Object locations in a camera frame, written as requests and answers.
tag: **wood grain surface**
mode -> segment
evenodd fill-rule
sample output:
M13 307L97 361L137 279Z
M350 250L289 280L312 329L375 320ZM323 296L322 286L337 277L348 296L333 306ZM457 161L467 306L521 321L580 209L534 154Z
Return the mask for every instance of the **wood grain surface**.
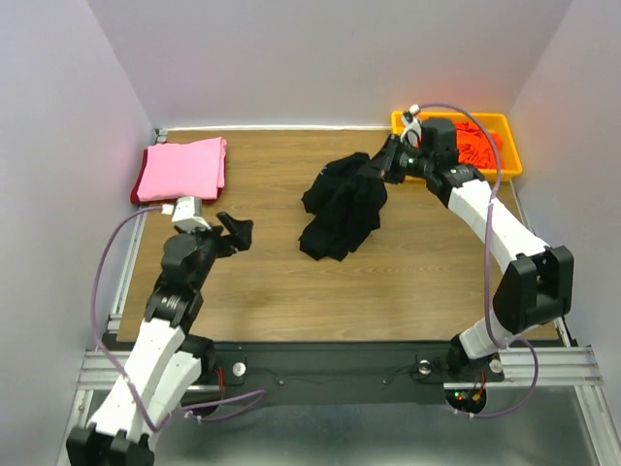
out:
M225 136L226 187L203 215L254 220L252 248L217 260L192 333L217 341L448 340L483 316L483 245L422 182L389 185L381 228L343 262L298 250L312 215L301 196L326 162L375 154L384 131L177 131L169 142ZM500 198L517 214L510 187ZM135 340L174 234L149 213L118 339ZM493 288L500 279L494 267ZM529 335L556 338L552 325Z

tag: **electrical wire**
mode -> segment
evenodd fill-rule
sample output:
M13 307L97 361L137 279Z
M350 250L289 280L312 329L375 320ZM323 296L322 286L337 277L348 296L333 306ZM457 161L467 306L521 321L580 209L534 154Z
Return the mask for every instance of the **electrical wire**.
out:
M153 419L151 419L151 417L148 415L148 410L147 410L147 407L145 406L145 402L141 398L140 393L138 393L138 389L136 388L136 385L132 382L132 380L130 379L129 375L127 374L127 371L125 370L125 367L120 362L120 360L116 356L114 356L114 354L112 354L112 352L108 349L108 347L104 344L104 342L99 337L99 331L97 330L97 289L99 288L99 282L101 281L101 275L102 275L102 271L104 269L104 263L106 262L106 258L108 257L108 252L110 251L110 247L113 245L114 239L116 238L116 235L118 234L120 229L128 221L130 221L132 218L135 218L135 217L140 216L142 214L145 214L147 212L161 211L161 210L162 210L161 206L159 206L159 207L146 207L144 209L140 209L139 211L136 211L136 212L130 214L127 218L125 218L121 223L119 223L116 226L116 228L113 230L113 233L110 235L110 238L108 239L108 242L106 243L106 246L104 247L104 250L102 251L101 257L99 259L99 264L97 265L97 271L95 272L95 279L93 281L92 293L91 293L91 296L90 296L90 329L91 329L91 332L92 332L93 337L95 339L95 343L97 344L97 348L101 352L104 353L104 355L108 358L108 360L113 364L113 366L116 369L116 371L125 380L125 383L127 384L127 388L129 389L129 392L131 393L132 398L136 402L136 408L138 409L138 412L140 413L141 417L145 420L145 423L147 424L147 427L152 432L159 432L160 430L162 430L162 428L171 419L173 414L172 413L168 413L157 424L155 422L153 422ZM231 415L220 416L218 418L209 419L211 421L213 421L213 420L224 420L224 419L228 419L228 418L233 417L233 416L240 415L241 413L245 413L250 408L252 408L254 405L256 405L259 401L261 401L265 397L266 394L267 394L267 392L265 390L254 390L254 391L251 391L249 393L245 393L243 395L236 396L234 398L220 399L220 400L217 400L217 401L212 401L209 404L194 405L193 408L197 409L200 406L204 406L204 407L207 408L208 407L207 405L209 405L209 406L226 405L226 404L229 404L229 403L235 403L237 401L245 400L247 398L256 397L256 399L253 400L251 403L249 403L248 405L246 405L242 409L234 412Z
M430 109L430 108L436 108L436 107L452 110L454 112L458 112L466 116L467 118L469 118L476 126L478 126L478 129L481 130L481 132L483 133L483 136L485 136L485 139L489 143L490 148L492 148L492 151L494 152L494 160L496 162L496 181L494 182L494 185L492 186L492 192L489 196L489 203L487 205L487 222L485 226L485 240L484 240L483 303L485 307L485 329L487 330L487 335L489 336L489 339L492 341L492 343L496 346L496 348L498 348L499 350L505 350L508 348L508 344L505 345L501 343L500 341L498 341L496 337L494 336L494 332L492 331L492 320L491 320L492 310L491 310L491 305L490 305L490 291L491 291L490 290L491 288L490 286L490 283L491 283L491 265L490 265L491 254L490 252L491 252L491 243L492 243L492 217L493 217L493 212L494 212L493 201L494 199L496 199L498 190L500 189L500 186L501 186L501 155L498 152L498 148L494 144L494 140L492 139L492 136L489 134L487 129L485 129L485 127L481 124L478 118L476 118L473 114L471 114L465 109L462 109L452 104L446 104L443 102L434 102L431 104L421 105L418 111L414 113L414 115L415 116L418 115L420 111L424 109ZM523 343L531 351L531 354L533 355L535 373L533 374L533 382L531 383L531 386L529 387L528 392L526 393L524 398L522 398L518 403L516 403L514 406L510 408L498 411L496 413L488 414L488 415L486 414L475 415L473 413L470 413L470 416L490 418L490 417L498 417L498 416L507 415L509 413L514 412L518 408L521 408L522 406L524 406L533 396L533 393L535 392L535 387L537 386L537 381L539 379L539 358L537 357L535 348L533 348L533 345L531 345L531 343L528 340L520 336L520 337L515 338L513 342L514 341Z

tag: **orange cloth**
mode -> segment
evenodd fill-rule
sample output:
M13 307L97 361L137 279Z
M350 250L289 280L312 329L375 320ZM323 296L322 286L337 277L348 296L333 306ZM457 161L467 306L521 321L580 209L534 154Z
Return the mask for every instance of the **orange cloth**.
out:
M496 168L494 152L485 139L483 132L470 122L455 123L457 128L457 148L459 149L459 161L462 163L472 163L476 168ZM500 151L503 148L503 141L500 136L490 132L494 144ZM501 168L505 168L505 163L501 158Z

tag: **white wall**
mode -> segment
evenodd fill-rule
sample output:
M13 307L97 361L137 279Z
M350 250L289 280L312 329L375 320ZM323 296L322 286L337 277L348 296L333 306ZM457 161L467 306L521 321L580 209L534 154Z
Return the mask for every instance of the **white wall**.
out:
M509 118L518 193L543 238L575 255L568 325L592 344L621 429L621 2L574 0Z
M157 126L507 112L571 0L89 0Z
M151 125L85 1L4 1L0 39L0 464L50 465Z

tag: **pink cloth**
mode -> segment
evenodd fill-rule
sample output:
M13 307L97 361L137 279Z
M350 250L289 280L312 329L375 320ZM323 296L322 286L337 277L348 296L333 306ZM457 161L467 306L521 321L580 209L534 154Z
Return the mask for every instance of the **pink cloth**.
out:
M224 138L189 144L158 144L147 149L137 190L140 202L197 196L217 199L224 187Z

